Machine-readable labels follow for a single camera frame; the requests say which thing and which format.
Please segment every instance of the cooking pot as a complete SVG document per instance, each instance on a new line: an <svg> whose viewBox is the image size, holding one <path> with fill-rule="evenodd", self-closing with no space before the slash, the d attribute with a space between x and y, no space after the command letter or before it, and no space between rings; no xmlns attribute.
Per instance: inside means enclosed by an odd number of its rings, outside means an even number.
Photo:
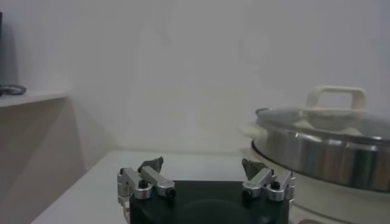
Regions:
<svg viewBox="0 0 390 224"><path fill-rule="evenodd" d="M350 108L322 108L324 92L349 93ZM319 223L390 223L390 122L366 113L361 88L317 86L303 108L262 108L250 159L297 177L291 217Z"/></svg>

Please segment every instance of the pot lid handle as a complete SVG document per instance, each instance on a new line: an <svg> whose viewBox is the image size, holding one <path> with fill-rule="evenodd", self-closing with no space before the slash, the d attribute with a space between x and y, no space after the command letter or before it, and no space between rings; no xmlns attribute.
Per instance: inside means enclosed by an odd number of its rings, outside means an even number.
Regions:
<svg viewBox="0 0 390 224"><path fill-rule="evenodd" d="M307 96L306 106L311 110L327 110L331 108L319 108L319 96L323 92L330 93L350 93L352 95L351 110L365 110L366 109L366 92L358 87L346 86L327 86L321 85L314 87Z"/></svg>

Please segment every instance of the bolt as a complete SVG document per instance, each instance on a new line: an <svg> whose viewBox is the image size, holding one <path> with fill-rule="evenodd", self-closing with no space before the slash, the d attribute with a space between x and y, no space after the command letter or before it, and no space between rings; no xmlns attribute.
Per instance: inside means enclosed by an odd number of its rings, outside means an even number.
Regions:
<svg viewBox="0 0 390 224"><path fill-rule="evenodd" d="M140 182L138 182L138 188L140 188L140 189L145 189L145 188L147 188L147 182L146 182L146 180L140 180Z"/></svg>
<svg viewBox="0 0 390 224"><path fill-rule="evenodd" d="M248 190L243 190L242 196L245 201L250 201L252 199L253 193Z"/></svg>
<svg viewBox="0 0 390 224"><path fill-rule="evenodd" d="M166 190L165 194L167 198L173 199L176 197L176 190L173 188L169 188Z"/></svg>
<svg viewBox="0 0 390 224"><path fill-rule="evenodd" d="M273 181L271 183L271 189L272 190L279 190L280 189L280 183L278 181Z"/></svg>

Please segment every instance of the white shelf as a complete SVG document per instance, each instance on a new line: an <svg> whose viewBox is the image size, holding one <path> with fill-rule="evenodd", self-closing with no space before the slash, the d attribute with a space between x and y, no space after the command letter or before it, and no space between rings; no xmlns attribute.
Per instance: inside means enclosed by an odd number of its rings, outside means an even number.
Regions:
<svg viewBox="0 0 390 224"><path fill-rule="evenodd" d="M22 96L1 96L0 107L9 107L14 105L20 105L25 103L35 103L45 100L59 99L66 97L65 93L58 92L39 92L28 91Z"/></svg>

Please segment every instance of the white countertop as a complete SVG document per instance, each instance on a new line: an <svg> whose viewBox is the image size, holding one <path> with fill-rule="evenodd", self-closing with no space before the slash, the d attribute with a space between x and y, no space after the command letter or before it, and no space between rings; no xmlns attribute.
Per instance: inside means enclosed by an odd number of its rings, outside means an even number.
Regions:
<svg viewBox="0 0 390 224"><path fill-rule="evenodd" d="M116 175L145 160L164 157L161 174L171 180L244 181L240 156L112 152L39 215L33 224L125 224Z"/></svg>

